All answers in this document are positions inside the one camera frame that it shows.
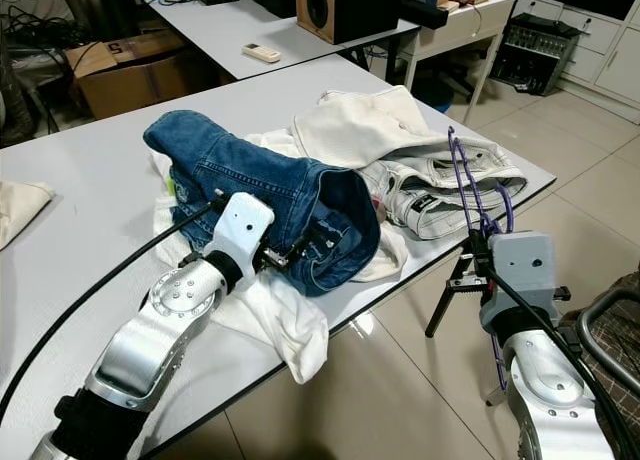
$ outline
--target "white table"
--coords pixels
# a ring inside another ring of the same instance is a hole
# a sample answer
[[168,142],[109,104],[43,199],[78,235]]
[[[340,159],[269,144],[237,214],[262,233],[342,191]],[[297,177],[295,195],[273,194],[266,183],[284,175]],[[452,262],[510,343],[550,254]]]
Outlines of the white table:
[[409,63],[404,82],[407,88],[411,90],[413,77],[420,60],[493,37],[480,78],[475,85],[469,107],[462,120],[462,123],[466,124],[473,107],[478,102],[487,75],[491,71],[513,2],[515,0],[488,0],[475,7],[470,5],[462,7],[449,14],[447,24],[444,27],[437,30],[422,27],[418,35],[405,40],[404,44],[400,46],[398,56]]
[[[44,181],[58,196],[0,253],[0,392],[54,319],[151,237],[161,181],[152,169],[142,133],[160,115],[175,109],[197,110],[242,137],[289,125],[295,113],[312,107],[327,89],[373,93],[387,87],[333,55],[3,150],[3,178]],[[459,133],[475,135],[429,107],[420,108],[436,130],[444,132],[453,124]],[[515,204],[553,182],[551,174],[514,154],[511,158],[529,179]],[[410,256],[401,275],[348,283],[315,301],[335,332],[454,249],[463,237],[460,232],[419,242],[407,236]],[[54,336],[25,376],[0,428],[1,458],[28,458],[41,436],[55,428],[53,409],[59,398],[83,384],[109,338],[134,315],[146,290],[165,270],[150,252]],[[281,367],[272,348],[210,326],[189,347],[131,457],[185,433]]]
[[[343,44],[332,45],[296,23],[296,18],[279,18],[253,0],[202,5],[198,2],[151,7],[233,77],[242,80],[297,65],[332,53],[372,45],[383,39],[417,32],[418,25],[398,21],[394,30]],[[279,62],[268,64],[243,55],[241,49],[257,43],[282,53]],[[389,64],[395,65],[390,56]]]

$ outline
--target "pile of clothes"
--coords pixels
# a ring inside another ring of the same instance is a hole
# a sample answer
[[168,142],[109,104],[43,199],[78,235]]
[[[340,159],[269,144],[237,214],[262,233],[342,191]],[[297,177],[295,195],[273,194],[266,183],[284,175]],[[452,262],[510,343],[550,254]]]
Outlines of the pile of clothes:
[[[305,236],[285,275],[260,272],[212,317],[273,345],[299,383],[326,360],[327,320],[309,297],[401,271],[408,257],[402,227],[429,240],[466,226],[447,135],[429,129],[401,86],[373,95],[327,92],[289,128],[244,140],[199,113],[170,112],[144,139],[170,180],[156,204],[156,233],[219,189],[248,192],[274,210],[266,240],[276,252],[286,254]],[[511,196],[524,188],[526,179],[497,144],[460,140],[485,208],[502,205],[498,182]],[[202,251],[218,218],[211,212],[192,222],[161,243],[158,255],[175,267]]]

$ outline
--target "white desk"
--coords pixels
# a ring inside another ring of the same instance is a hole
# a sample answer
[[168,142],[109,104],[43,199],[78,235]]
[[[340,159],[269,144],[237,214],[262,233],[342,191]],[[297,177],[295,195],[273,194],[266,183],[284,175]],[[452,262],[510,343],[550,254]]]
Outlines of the white desk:
[[[0,253],[0,392],[54,319],[151,237],[161,181],[142,133],[160,115],[197,110],[242,137],[289,125],[295,113],[312,107],[327,89],[373,93],[387,87],[333,55],[3,150],[3,178],[44,181],[58,196]],[[444,132],[453,124],[459,133],[473,134],[429,107],[421,105],[421,110],[434,129]],[[511,158],[529,178],[515,204],[553,182],[551,174],[514,154]],[[429,242],[407,237],[410,256],[401,275],[348,283],[317,298],[332,331],[451,251],[463,235]],[[54,336],[25,376],[0,428],[1,458],[28,458],[40,437],[55,428],[58,399],[82,385],[109,338],[137,311],[149,286],[165,270],[150,252]],[[131,458],[210,418],[280,367],[272,348],[210,326],[191,344]]]
[[[164,6],[150,4],[166,21],[238,80],[280,70],[332,53],[371,45],[376,41],[417,32],[405,20],[398,28],[344,44],[332,45],[299,27],[296,18],[279,18],[253,0],[202,5],[197,2]],[[243,55],[241,49],[257,43],[278,50],[282,59],[267,64]]]
[[484,81],[491,70],[495,54],[500,46],[502,30],[504,30],[511,7],[515,0],[488,0],[476,7],[466,6],[449,14],[447,24],[437,30],[424,28],[420,33],[401,45],[400,58],[407,60],[407,74],[404,84],[411,89],[416,66],[420,60],[448,52],[470,43],[493,37],[482,73],[465,113],[463,124],[467,123],[473,107],[478,102]]

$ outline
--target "white tile floor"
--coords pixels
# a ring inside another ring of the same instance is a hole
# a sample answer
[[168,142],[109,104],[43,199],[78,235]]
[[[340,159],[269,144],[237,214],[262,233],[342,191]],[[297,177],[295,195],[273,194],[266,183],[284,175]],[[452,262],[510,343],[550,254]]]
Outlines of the white tile floor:
[[[477,109],[479,133],[558,176],[553,193],[518,211],[516,227],[555,236],[558,280],[574,295],[564,311],[634,271],[640,127],[564,92],[540,99],[491,80]],[[333,337],[307,385],[283,371],[158,458],[516,458],[506,404],[482,400],[497,379],[477,299],[454,301],[436,337],[424,337],[453,262]]]

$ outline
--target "air conditioner remote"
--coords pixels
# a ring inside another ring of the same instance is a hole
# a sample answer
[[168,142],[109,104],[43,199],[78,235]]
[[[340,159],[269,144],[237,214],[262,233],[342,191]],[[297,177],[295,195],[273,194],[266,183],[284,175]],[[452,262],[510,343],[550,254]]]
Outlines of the air conditioner remote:
[[246,53],[247,55],[251,55],[258,60],[262,60],[267,63],[277,62],[282,56],[280,52],[276,52],[275,50],[271,50],[270,48],[263,47],[261,45],[256,45],[255,43],[250,43],[249,45],[242,47],[242,53]]

